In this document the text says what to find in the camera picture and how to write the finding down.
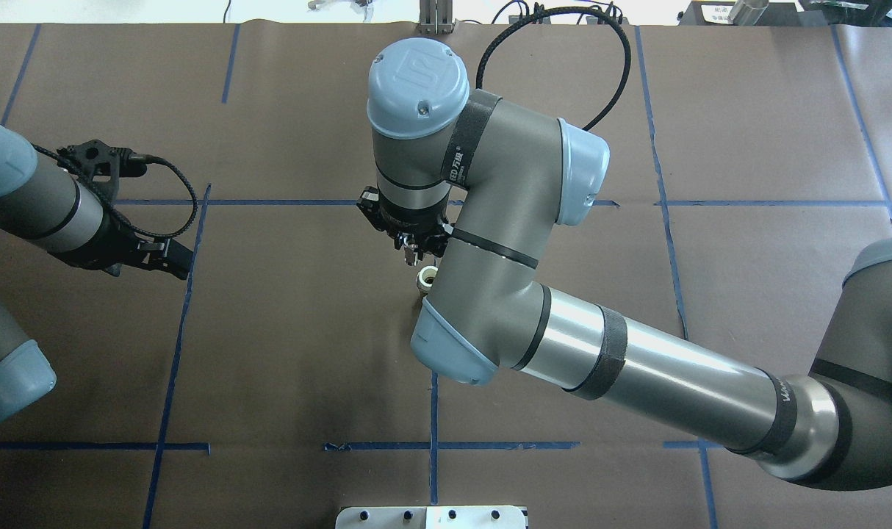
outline black cable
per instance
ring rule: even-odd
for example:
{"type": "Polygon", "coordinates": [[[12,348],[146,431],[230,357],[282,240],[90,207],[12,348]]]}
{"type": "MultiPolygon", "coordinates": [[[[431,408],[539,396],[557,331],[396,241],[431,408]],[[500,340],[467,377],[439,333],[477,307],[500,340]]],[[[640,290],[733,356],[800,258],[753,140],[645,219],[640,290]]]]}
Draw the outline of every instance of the black cable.
{"type": "MultiPolygon", "coordinates": [[[[592,4],[590,6],[591,10],[603,11],[603,8],[606,7],[606,10],[603,11],[604,13],[606,13],[606,14],[610,15],[611,17],[613,17],[614,19],[616,19],[616,21],[618,21],[618,23],[620,23],[620,24],[623,21],[622,10],[613,2],[598,2],[598,0],[577,0],[577,1],[592,4]]],[[[577,19],[577,25],[580,24],[580,22],[582,20],[583,20],[583,13],[581,13],[580,17],[577,19]]]]}
{"type": "MultiPolygon", "coordinates": [[[[77,164],[73,163],[73,160],[65,158],[57,153],[52,153],[52,151],[47,150],[47,148],[40,147],[35,144],[32,144],[32,147],[34,147],[36,151],[39,151],[39,153],[57,161],[57,163],[59,163],[61,167],[66,168],[66,170],[70,172],[70,174],[74,174],[78,177],[84,176],[83,171],[80,170],[80,167],[77,167],[77,164]]],[[[188,195],[190,195],[191,197],[191,215],[188,217],[188,221],[185,222],[185,224],[181,226],[181,228],[178,228],[178,230],[171,232],[171,234],[157,234],[154,231],[146,231],[143,230],[143,228],[138,228],[129,220],[129,218],[126,217],[126,215],[121,214],[120,211],[113,206],[110,199],[106,197],[103,192],[101,192],[100,189],[97,188],[96,185],[87,184],[86,181],[83,180],[83,178],[79,178],[79,181],[81,184],[84,185],[84,187],[90,190],[91,193],[99,198],[100,204],[103,204],[103,207],[107,208],[107,211],[115,220],[117,220],[117,222],[123,224],[127,228],[130,228],[130,230],[136,232],[136,234],[145,235],[145,237],[153,237],[157,239],[173,239],[175,237],[178,237],[179,235],[188,231],[189,228],[191,228],[191,225],[194,224],[195,217],[198,216],[198,195],[195,193],[195,188],[191,187],[191,183],[190,181],[188,181],[188,178],[185,178],[184,174],[181,173],[181,171],[177,167],[175,167],[173,163],[166,160],[165,158],[151,155],[145,155],[143,156],[143,158],[145,158],[146,164],[158,164],[170,168],[170,170],[175,173],[175,176],[177,176],[178,179],[181,180],[181,183],[184,184],[185,189],[188,190],[188,195]]]]}
{"type": "Polygon", "coordinates": [[[511,2],[504,4],[499,12],[495,13],[495,18],[492,19],[491,24],[495,24],[495,21],[499,20],[499,17],[502,16],[502,11],[507,10],[508,7],[514,6],[514,4],[517,4],[517,12],[520,14],[521,18],[530,15],[530,6],[528,6],[527,2],[524,0],[511,0],[511,2]]]}
{"type": "Polygon", "coordinates": [[[526,16],[523,19],[516,21],[516,23],[508,26],[506,30],[504,30],[502,33],[499,34],[499,36],[495,38],[495,40],[491,41],[489,47],[486,47],[486,51],[482,54],[482,60],[479,61],[479,69],[478,71],[476,71],[475,74],[475,87],[482,87],[482,80],[484,75],[486,75],[486,64],[489,63],[489,57],[491,57],[492,54],[495,53],[497,47],[499,47],[499,45],[502,44],[503,41],[507,39],[507,37],[510,37],[517,30],[533,23],[533,21],[540,20],[544,17],[581,13],[583,13],[584,15],[590,15],[591,17],[598,17],[598,19],[604,21],[607,26],[613,28],[613,30],[619,37],[619,40],[623,45],[623,51],[625,52],[623,73],[622,77],[620,77],[619,80],[619,87],[616,88],[616,91],[613,94],[613,98],[611,98],[611,100],[606,104],[606,107],[603,107],[600,113],[597,114],[597,117],[593,118],[593,120],[590,120],[590,123],[587,123],[586,126],[583,127],[583,130],[588,131],[596,126],[596,124],[599,123],[600,120],[602,120],[602,118],[606,116],[608,112],[610,112],[610,110],[613,109],[616,102],[619,101],[619,98],[622,96],[623,90],[625,90],[625,83],[628,82],[628,74],[630,73],[630,70],[632,68],[632,48],[628,43],[628,37],[625,37],[625,31],[623,31],[623,29],[619,27],[619,24],[617,23],[617,21],[614,20],[613,17],[606,13],[600,13],[600,11],[590,9],[590,7],[551,7],[551,9],[549,10],[542,10],[540,13],[534,13],[530,16],[526,16]]]}
{"type": "Polygon", "coordinates": [[[537,2],[534,2],[534,14],[543,13],[544,11],[546,11],[546,9],[544,8],[544,4],[538,4],[537,2]]]}
{"type": "MultiPolygon", "coordinates": [[[[602,7],[598,6],[598,4],[596,4],[596,6],[590,6],[590,9],[603,12],[602,7]]],[[[580,26],[580,22],[583,21],[584,16],[586,16],[586,15],[584,15],[583,13],[580,13],[580,16],[577,17],[577,26],[580,26]]]]}

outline white cylindrical object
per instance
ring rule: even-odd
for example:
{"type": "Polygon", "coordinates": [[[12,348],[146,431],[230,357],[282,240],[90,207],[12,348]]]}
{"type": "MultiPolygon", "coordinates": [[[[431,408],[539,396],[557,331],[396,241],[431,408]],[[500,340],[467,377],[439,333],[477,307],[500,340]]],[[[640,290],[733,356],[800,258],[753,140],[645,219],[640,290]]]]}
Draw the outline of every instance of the white cylindrical object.
{"type": "Polygon", "coordinates": [[[433,288],[433,280],[436,278],[436,272],[439,268],[429,265],[429,267],[420,268],[417,273],[417,288],[420,294],[427,295],[433,288]]]}

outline equipment in background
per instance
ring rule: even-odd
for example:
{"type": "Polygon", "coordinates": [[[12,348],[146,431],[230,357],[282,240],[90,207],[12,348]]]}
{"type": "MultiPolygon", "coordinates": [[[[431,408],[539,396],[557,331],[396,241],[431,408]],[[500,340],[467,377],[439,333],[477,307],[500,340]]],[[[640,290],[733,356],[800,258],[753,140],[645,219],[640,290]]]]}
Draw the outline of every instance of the equipment in background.
{"type": "Polygon", "coordinates": [[[737,2],[694,1],[678,13],[678,26],[849,26],[892,27],[892,0],[799,0],[795,4],[769,0],[737,2]]]}
{"type": "Polygon", "coordinates": [[[443,35],[453,33],[456,20],[453,19],[453,0],[420,0],[419,33],[443,35]]]}
{"type": "Polygon", "coordinates": [[[769,0],[694,1],[678,13],[678,26],[828,26],[819,11],[798,11],[795,4],[769,0]]]}
{"type": "MultiPolygon", "coordinates": [[[[327,4],[333,4],[339,0],[311,0],[308,3],[309,10],[318,11],[321,10],[322,7],[325,7],[327,4]]],[[[352,4],[352,9],[355,11],[361,11],[364,19],[363,23],[368,24],[373,16],[375,16],[375,5],[373,4],[373,0],[345,0],[350,1],[352,4]]]]}
{"type": "MultiPolygon", "coordinates": [[[[175,237],[188,230],[197,211],[191,184],[163,158],[99,140],[59,148],[54,154],[0,125],[0,230],[71,267],[119,276],[121,267],[129,265],[184,280],[192,252],[175,237]],[[141,177],[149,164],[166,165],[191,195],[190,218],[170,234],[138,228],[113,205],[120,178],[141,177]]],[[[0,422],[46,395],[56,380],[36,341],[0,302],[0,422]]]]}
{"type": "Polygon", "coordinates": [[[471,90],[463,61],[435,40],[386,47],[368,87],[378,188],[362,200],[385,222],[372,224],[412,235],[414,255],[418,234],[446,237],[410,339],[424,365],[469,385],[500,365],[523,371],[799,485],[892,485],[892,239],[846,276],[809,374],[779,378],[534,281],[553,225],[580,224],[596,200],[610,156],[601,138],[471,90]],[[450,225],[453,185],[467,195],[450,225]]]}

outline silver arm tube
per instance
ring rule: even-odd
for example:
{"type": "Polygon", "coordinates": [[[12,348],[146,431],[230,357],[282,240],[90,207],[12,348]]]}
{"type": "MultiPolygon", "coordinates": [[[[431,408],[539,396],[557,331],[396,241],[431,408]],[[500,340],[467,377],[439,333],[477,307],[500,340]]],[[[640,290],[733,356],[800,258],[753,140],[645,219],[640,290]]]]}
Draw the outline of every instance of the silver arm tube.
{"type": "Polygon", "coordinates": [[[521,370],[722,443],[801,485],[892,484],[892,302],[868,297],[876,288],[869,281],[882,278],[880,292],[892,301],[892,248],[849,280],[812,376],[776,378],[537,284],[550,228],[580,222],[585,212],[575,208],[600,189],[571,192],[570,163],[583,157],[581,171],[605,171],[608,149],[592,141],[575,148],[565,123],[480,90],[465,95],[456,61],[442,44],[403,40],[378,56],[369,90],[375,159],[404,195],[389,215],[425,213],[406,207],[411,188],[442,180],[467,190],[411,339],[423,364],[472,385],[500,364],[521,370]],[[444,88],[437,79],[452,81],[444,88]],[[589,151],[578,156],[581,148],[589,151]],[[594,156],[596,167],[585,162],[594,156]],[[866,324],[850,324],[862,312],[866,324]],[[858,339],[846,338],[849,328],[858,339]]]}

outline metal bracket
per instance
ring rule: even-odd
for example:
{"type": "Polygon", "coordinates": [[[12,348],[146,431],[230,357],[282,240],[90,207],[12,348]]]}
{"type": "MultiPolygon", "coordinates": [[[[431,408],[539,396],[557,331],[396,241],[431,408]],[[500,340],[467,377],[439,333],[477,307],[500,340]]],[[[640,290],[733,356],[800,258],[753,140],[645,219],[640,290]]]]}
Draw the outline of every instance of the metal bracket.
{"type": "MultiPolygon", "coordinates": [[[[110,147],[100,140],[61,147],[57,149],[57,154],[73,162],[74,168],[80,169],[77,178],[87,187],[96,187],[110,202],[116,200],[120,178],[138,178],[146,173],[146,164],[134,159],[136,153],[130,148],[110,147]]],[[[74,170],[60,162],[57,164],[66,170],[74,170]]]]}
{"type": "Polygon", "coordinates": [[[527,529],[528,510],[512,505],[346,508],[335,529],[527,529]]]}
{"type": "Polygon", "coordinates": [[[420,0],[419,33],[442,35],[453,33],[453,0],[420,0]]]}

